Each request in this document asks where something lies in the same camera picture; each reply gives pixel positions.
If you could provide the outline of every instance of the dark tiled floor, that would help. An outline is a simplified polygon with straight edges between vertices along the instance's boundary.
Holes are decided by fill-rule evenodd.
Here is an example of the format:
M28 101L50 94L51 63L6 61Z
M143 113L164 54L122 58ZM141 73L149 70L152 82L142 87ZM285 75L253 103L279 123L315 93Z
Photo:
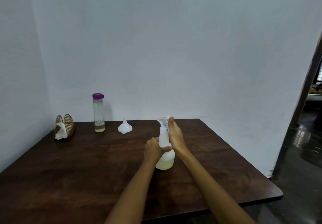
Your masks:
M243 207L259 224L322 224L322 126L313 124L318 110L306 107L297 129L289 129L272 182L284 193L281 200ZM160 218L185 224L217 223L209 212Z

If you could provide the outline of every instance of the wooden door frame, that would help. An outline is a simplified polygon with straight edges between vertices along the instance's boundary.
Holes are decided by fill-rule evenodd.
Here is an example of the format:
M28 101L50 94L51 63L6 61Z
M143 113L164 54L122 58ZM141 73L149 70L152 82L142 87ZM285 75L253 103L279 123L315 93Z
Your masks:
M308 73L306 75L306 78L305 78L305 81L304 81L304 84L302 87L302 91L301 91L301 95L300 95L298 104L295 108L293 117L291 119L291 123L289 124L289 128L296 128L298 126L298 122L299 122L302 110L304 108L306 98L308 96L308 91L310 90L310 87L311 87L314 77L316 75L317 69L319 67L321 55L322 55L322 39L321 38L322 38L322 36L320 36L320 40L316 46L310 67L308 69Z

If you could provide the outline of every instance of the person's left hand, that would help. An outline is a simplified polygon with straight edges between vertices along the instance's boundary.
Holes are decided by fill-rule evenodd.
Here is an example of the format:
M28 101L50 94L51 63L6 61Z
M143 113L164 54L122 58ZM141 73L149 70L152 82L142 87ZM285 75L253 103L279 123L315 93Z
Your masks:
M156 164L165 152L169 152L171 150L171 146L161 148L159 146L159 138L151 138L149 141L147 141L147 144L144 148L144 160L151 160L154 164Z

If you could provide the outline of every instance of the person's left arm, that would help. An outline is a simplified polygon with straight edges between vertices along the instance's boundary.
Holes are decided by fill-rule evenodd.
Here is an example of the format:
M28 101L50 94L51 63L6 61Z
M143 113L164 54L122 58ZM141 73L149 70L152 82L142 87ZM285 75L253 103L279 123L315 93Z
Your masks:
M162 154L172 150L170 146L160 148L159 138L147 141L144 149L144 160L134 177L124 189L121 197L108 215L105 224L141 223L147 190L156 163Z

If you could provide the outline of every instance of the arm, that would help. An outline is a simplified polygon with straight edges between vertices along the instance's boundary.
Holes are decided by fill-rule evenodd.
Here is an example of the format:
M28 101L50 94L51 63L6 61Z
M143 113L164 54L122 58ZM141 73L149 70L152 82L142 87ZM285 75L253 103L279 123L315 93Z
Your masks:
M105 224L135 224L141 223L147 190L152 178L156 163L162 154L171 151L167 146L160 148L159 138L147 141L144 149L144 160L134 177L124 189L121 197L108 215Z
M187 149L182 132L173 117L169 119L169 137L175 154L189 170L209 209L220 224L254 224L250 216L212 178Z

